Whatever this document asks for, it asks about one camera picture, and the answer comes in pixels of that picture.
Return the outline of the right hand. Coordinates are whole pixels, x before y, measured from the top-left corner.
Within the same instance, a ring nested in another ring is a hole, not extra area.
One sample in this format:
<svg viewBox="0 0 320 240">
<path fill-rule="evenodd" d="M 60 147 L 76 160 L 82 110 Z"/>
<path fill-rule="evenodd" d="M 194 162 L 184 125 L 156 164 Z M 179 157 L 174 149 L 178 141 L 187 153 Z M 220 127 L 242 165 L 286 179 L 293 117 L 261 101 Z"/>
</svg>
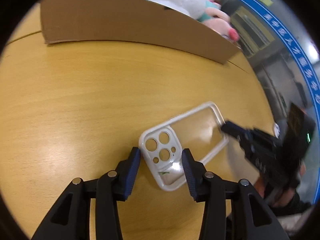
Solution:
<svg viewBox="0 0 320 240">
<path fill-rule="evenodd" d="M 254 188 L 260 194 L 262 198 L 265 195 L 266 182 L 262 177 L 259 177 L 254 184 Z M 295 196 L 296 189 L 289 188 L 287 190 L 281 189 L 276 193 L 276 196 L 272 200 L 268 200 L 267 204 L 272 207 L 285 207 L 291 199 Z"/>
</svg>

